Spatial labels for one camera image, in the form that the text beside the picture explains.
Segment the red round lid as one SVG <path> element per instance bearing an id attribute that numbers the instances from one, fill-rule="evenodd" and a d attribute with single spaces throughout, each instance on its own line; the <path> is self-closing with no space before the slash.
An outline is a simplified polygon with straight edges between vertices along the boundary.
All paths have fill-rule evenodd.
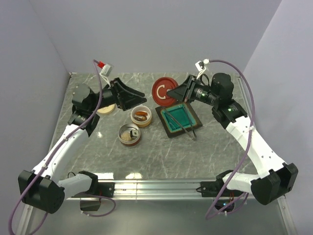
<path id="1" fill-rule="evenodd" d="M 177 100 L 167 95 L 167 92 L 176 88 L 178 83 L 170 77 L 161 77 L 155 81 L 152 86 L 152 97 L 154 102 L 159 106 L 168 107 L 173 105 Z"/>

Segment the orange food piece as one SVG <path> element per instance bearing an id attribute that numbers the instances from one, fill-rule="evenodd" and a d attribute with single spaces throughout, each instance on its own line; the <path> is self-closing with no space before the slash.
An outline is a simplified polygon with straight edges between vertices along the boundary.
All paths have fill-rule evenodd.
<path id="1" fill-rule="evenodd" d="M 147 112 L 144 112 L 144 111 L 137 111 L 137 112 L 135 112 L 135 115 L 136 115 L 136 116 L 145 117 L 145 116 L 148 115 L 148 113 L 147 113 Z"/>

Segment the cream round lid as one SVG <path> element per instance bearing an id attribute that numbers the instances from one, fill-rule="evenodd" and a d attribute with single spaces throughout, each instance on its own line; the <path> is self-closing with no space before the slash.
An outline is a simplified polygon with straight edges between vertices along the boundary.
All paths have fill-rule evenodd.
<path id="1" fill-rule="evenodd" d="M 107 114 L 112 113 L 114 110 L 115 110 L 115 104 L 112 104 L 112 105 L 109 105 L 107 107 L 98 109 L 97 114 L 107 115 Z"/>

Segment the brown food piece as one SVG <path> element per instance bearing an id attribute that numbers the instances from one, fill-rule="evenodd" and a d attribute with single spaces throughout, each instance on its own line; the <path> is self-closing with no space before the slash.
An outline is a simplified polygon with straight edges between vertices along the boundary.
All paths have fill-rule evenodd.
<path id="1" fill-rule="evenodd" d="M 143 121 L 147 120 L 147 117 L 142 117 L 142 116 L 137 117 L 137 116 L 134 116 L 134 119 L 137 120 L 137 121 L 143 122 Z"/>

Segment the sushi roll piece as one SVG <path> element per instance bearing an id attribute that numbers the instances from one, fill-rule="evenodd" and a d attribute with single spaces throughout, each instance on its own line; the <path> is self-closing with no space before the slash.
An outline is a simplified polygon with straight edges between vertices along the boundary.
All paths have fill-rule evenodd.
<path id="1" fill-rule="evenodd" d="M 132 138 L 132 137 L 136 137 L 136 138 L 137 138 L 138 135 L 139 135 L 139 133 L 138 133 L 137 130 L 131 130 L 131 131 L 130 131 L 130 136 L 131 136 L 131 138 Z"/>

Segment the beige round bun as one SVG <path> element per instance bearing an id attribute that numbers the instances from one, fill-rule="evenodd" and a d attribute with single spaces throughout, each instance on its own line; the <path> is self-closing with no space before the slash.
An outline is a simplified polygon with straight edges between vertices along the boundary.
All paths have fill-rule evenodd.
<path id="1" fill-rule="evenodd" d="M 123 132 L 121 134 L 120 138 L 122 139 L 122 141 L 131 141 L 132 140 L 129 132 Z"/>

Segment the metal tongs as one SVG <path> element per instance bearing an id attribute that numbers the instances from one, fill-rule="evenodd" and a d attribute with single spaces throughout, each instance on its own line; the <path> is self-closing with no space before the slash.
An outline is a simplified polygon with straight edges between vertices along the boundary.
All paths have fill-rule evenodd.
<path id="1" fill-rule="evenodd" d="M 165 111 L 165 113 L 167 113 L 168 114 L 168 116 L 193 140 L 193 141 L 196 141 L 197 140 L 197 135 L 196 135 L 196 133 L 195 133 L 195 130 L 194 130 L 194 128 L 193 128 L 193 125 L 192 125 L 192 123 L 191 123 L 191 120 L 190 120 L 190 118 L 189 118 L 189 116 L 188 116 L 188 113 L 187 113 L 187 111 L 186 111 L 186 109 L 185 109 L 185 107 L 183 107 L 183 110 L 185 111 L 185 113 L 186 113 L 186 115 L 187 115 L 187 119 L 188 119 L 188 121 L 189 121 L 189 124 L 190 124 L 190 128 L 191 128 L 191 130 L 192 130 L 192 132 L 193 132 L 193 136 L 186 130 L 186 128 L 183 126 L 183 125 L 181 125 L 181 123 L 180 122 L 178 122 L 170 113 L 169 113 L 169 111 L 166 109 L 166 107 L 164 107 L 164 106 L 162 106 L 162 108 L 163 108 L 163 110 Z"/>

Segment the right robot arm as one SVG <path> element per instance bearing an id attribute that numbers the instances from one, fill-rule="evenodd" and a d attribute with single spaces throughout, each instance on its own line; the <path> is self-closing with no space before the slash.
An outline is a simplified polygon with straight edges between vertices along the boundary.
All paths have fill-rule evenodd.
<path id="1" fill-rule="evenodd" d="M 200 101 L 212 107 L 215 120 L 246 151 L 257 174 L 244 174 L 228 170 L 216 177 L 216 191 L 222 196 L 233 190 L 251 193 L 262 205 L 292 190 L 298 174 L 295 164 L 287 164 L 266 143 L 252 124 L 245 109 L 233 99 L 234 84 L 230 75 L 216 73 L 211 84 L 189 75 L 186 80 L 167 95 L 178 101 Z"/>

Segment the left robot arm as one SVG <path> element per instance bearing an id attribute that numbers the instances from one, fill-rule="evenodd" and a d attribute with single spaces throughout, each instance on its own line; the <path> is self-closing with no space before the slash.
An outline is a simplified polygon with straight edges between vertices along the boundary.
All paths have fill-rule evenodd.
<path id="1" fill-rule="evenodd" d="M 145 103 L 145 94 L 126 86 L 120 78 L 95 93 L 88 85 L 80 84 L 73 91 L 72 114 L 62 136 L 44 159 L 31 171 L 18 177 L 22 202 L 47 213 L 55 213 L 67 198 L 84 193 L 99 195 L 96 174 L 80 171 L 74 177 L 61 180 L 61 174 L 77 149 L 94 132 L 99 115 L 97 110 L 115 104 L 126 111 Z"/>

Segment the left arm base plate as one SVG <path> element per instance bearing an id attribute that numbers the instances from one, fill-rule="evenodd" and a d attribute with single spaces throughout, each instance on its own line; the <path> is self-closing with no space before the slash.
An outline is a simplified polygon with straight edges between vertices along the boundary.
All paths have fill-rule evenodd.
<path id="1" fill-rule="evenodd" d="M 94 183 L 87 191 L 83 192 L 83 194 L 113 198 L 114 188 L 114 182 Z"/>

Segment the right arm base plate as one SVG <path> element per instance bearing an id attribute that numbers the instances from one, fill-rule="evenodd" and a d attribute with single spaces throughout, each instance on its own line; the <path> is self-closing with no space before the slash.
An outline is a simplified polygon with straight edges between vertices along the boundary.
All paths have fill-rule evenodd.
<path id="1" fill-rule="evenodd" d="M 202 197 L 217 197 L 220 190 L 222 189 L 222 186 L 224 185 L 223 181 L 201 181 L 200 187 L 196 189 L 196 192 L 200 193 Z M 229 190 L 225 189 L 223 193 L 221 194 L 221 197 L 238 197 L 243 192 L 238 190 Z"/>

